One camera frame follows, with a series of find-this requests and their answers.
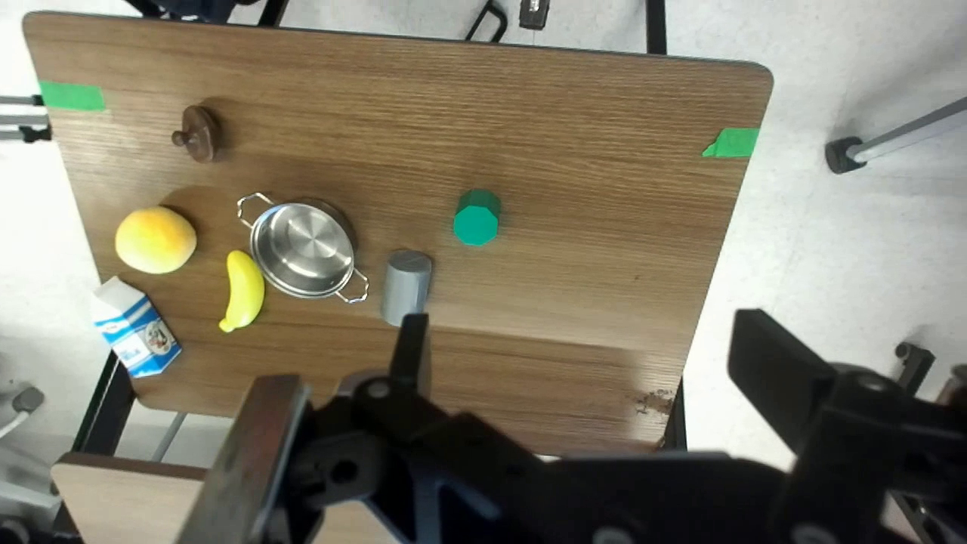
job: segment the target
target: white floor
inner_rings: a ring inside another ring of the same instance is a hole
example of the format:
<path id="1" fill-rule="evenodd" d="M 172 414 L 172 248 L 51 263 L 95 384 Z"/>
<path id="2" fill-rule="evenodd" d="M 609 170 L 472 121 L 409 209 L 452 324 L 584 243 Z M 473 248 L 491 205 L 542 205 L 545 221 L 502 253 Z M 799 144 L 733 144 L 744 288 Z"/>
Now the white floor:
<path id="1" fill-rule="evenodd" d="M 32 92 L 19 21 L 28 10 L 130 12 L 125 0 L 0 0 L 0 92 Z M 479 0 L 293 0 L 288 26 L 460 39 Z M 724 378 L 733 308 L 767 308 L 821 356 L 894 372 L 916 339 L 967 359 L 967 129 L 832 176 L 821 144 L 871 137 L 963 97 L 962 0 L 675 0 L 672 55 L 758 61 L 772 100 L 687 366 L 693 448 L 785 466 L 792 456 Z M 644 52 L 644 4 L 554 0 L 545 33 L 503 42 Z M 35 460 L 69 448 L 102 363 L 84 292 L 95 285 L 54 144 L 0 144 L 0 385 L 32 379 L 44 409 L 7 444 Z M 122 453 L 150 456 L 172 414 L 135 412 Z M 168 460 L 206 466 L 226 420 L 190 418 Z"/>

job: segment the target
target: gray cylinder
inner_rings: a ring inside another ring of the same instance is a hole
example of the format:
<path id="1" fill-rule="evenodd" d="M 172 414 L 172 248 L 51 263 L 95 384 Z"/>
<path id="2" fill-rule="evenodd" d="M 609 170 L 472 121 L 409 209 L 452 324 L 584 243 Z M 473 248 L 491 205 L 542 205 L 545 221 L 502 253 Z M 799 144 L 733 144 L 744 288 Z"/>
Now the gray cylinder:
<path id="1" fill-rule="evenodd" d="M 432 255 L 392 249 L 387 263 L 383 321 L 398 326 L 404 313 L 422 313 L 432 288 Z"/>

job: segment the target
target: pot handle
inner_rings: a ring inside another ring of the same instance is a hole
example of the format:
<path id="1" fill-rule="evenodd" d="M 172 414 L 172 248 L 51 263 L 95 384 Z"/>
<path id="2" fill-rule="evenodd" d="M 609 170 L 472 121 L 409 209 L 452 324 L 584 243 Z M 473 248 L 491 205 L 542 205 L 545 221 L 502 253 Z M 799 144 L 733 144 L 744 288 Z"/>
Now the pot handle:
<path id="1" fill-rule="evenodd" d="M 354 276 L 362 282 L 362 291 L 359 291 L 357 297 L 343 297 L 343 292 L 341 292 L 341 291 L 343 291 L 347 285 L 354 285 L 354 282 L 347 282 L 341 291 L 336 291 L 336 297 L 338 297 L 341 302 L 347 302 L 347 304 L 359 304 L 359 302 L 367 299 L 367 279 L 365 279 L 359 269 L 354 269 Z"/>
<path id="2" fill-rule="evenodd" d="M 240 200 L 236 200 L 236 216 L 239 216 L 239 222 L 244 222 L 246 229 L 251 229 L 251 221 L 244 216 L 244 205 L 246 205 L 251 200 L 262 200 L 267 209 L 275 205 L 267 192 L 244 192 Z"/>

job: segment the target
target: banana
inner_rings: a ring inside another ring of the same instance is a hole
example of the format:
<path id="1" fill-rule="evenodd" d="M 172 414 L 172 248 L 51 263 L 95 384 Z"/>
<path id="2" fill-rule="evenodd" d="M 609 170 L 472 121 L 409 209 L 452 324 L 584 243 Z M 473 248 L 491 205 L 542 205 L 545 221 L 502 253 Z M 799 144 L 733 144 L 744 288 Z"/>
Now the banana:
<path id="1" fill-rule="evenodd" d="M 217 329 L 232 332 L 261 313 L 267 302 L 267 279 L 244 249 L 229 249 L 222 269 L 229 276 L 229 304 L 222 308 Z"/>

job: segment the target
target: yellow lemon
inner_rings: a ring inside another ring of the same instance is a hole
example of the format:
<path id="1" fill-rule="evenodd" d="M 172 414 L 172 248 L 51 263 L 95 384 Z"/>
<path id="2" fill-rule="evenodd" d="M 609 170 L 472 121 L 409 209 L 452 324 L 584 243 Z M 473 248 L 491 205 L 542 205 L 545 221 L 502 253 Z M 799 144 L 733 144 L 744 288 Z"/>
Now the yellow lemon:
<path id="1" fill-rule="evenodd" d="M 113 233 L 117 255 L 144 276 L 182 269 L 196 248 L 194 227 L 172 209 L 135 209 Z"/>

